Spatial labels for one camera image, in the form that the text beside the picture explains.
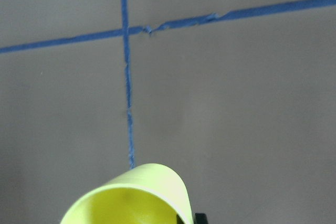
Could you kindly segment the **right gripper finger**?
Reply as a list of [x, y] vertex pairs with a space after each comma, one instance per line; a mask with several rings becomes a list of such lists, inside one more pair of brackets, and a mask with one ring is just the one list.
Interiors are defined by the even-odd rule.
[[[176, 223], [185, 224], [178, 214], [176, 215]], [[192, 224], [208, 224], [207, 215], [205, 213], [195, 213]]]

